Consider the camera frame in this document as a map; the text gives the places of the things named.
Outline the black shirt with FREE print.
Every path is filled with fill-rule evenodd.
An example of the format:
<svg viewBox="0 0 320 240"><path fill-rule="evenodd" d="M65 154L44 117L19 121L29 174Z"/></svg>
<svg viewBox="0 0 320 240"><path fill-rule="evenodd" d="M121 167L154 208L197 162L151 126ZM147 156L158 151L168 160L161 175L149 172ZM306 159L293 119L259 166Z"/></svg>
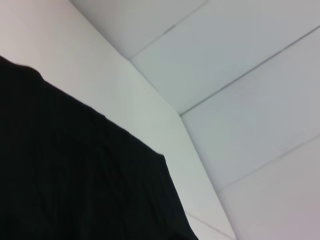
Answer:
<svg viewBox="0 0 320 240"><path fill-rule="evenodd" d="M0 240L198 240L165 157L0 56Z"/></svg>

